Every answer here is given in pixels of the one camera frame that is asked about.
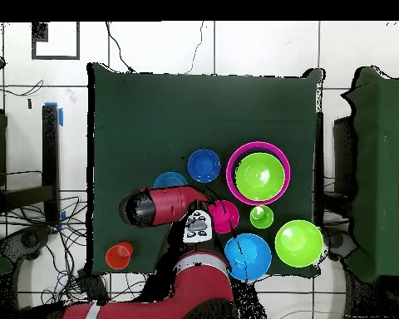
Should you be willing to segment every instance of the red cup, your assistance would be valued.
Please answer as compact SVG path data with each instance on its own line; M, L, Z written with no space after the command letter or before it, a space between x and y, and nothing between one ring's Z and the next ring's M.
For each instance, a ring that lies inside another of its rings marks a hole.
M133 246L127 241L121 241L106 252L106 263L115 270L127 267L133 253Z

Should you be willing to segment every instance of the magenta bowl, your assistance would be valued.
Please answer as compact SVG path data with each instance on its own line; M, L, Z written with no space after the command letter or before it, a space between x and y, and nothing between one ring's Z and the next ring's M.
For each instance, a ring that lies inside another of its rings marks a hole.
M270 152L270 154L275 155L279 161L283 165L283 170L285 172L285 181L283 182L283 187L281 190L271 199L267 199L264 201L255 201L244 197L236 188L234 183L234 169L238 166L239 157L242 155L246 155L249 151L257 151L257 149L262 150L263 152ZM291 176L291 171L289 168L289 162L285 154L282 152L280 148L275 145L271 145L267 142L249 142L245 145L241 145L229 158L228 166L226 167L226 182L228 183L228 187L230 192L241 202L248 205L265 205L274 202L279 199L284 192L287 190L289 180Z

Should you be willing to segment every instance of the small green cup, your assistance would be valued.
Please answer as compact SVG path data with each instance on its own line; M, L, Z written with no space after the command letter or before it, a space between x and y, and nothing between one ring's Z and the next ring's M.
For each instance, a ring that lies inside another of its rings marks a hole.
M273 223L273 211L266 205L258 205L251 209L249 221L255 228L268 228Z

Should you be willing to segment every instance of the light blue bowl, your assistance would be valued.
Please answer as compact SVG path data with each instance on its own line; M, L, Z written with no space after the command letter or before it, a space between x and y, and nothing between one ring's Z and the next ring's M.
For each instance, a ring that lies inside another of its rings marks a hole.
M158 176L152 188L161 189L164 187L185 186L187 184L188 181L181 174L169 171Z
M272 261L269 245L253 233L241 233L231 238L224 247L224 254L232 268L229 275L242 282L262 277Z

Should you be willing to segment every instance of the bowl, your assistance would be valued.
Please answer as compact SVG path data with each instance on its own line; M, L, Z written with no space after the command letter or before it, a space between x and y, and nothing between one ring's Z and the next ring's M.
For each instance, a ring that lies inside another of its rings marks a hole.
M251 209L249 221L255 228L268 228L273 223L273 211L266 205L258 205Z
M266 199L263 201L256 201L252 199L248 199L243 196L235 186L235 171L236 166L239 164L241 159L244 157L257 152L265 152L271 154L278 158L278 160L283 165L283 170L285 173L285 179L283 182L283 187L279 190L279 192L272 198ZM290 166L287 157L285 154L275 145L271 145L267 142L250 142L245 145L241 145L229 158L228 165L226 167L226 182L228 184L230 192L237 198L239 201L248 204L248 205L264 205L269 204L277 199L279 199L284 192L287 190L289 185L289 180L291 176Z
M278 158L268 153L252 153L241 160L235 170L238 191L246 198L265 201L283 187L285 173Z
M321 256L323 236L309 221L293 220L277 232L275 250L281 261L290 267L308 267Z
M220 172L220 159L213 150L196 150L188 160L188 172L195 181L213 181Z
M158 176L152 188L161 189L164 187L185 186L186 184L188 184L188 181L181 174L169 171Z
M231 238L224 247L224 254L231 266L229 275L242 282L262 277L272 261L269 245L253 233L241 233Z
M218 200L216 204L209 206L209 213L213 218L214 231L216 233L229 233L236 228L239 222L239 212L235 204L228 200Z

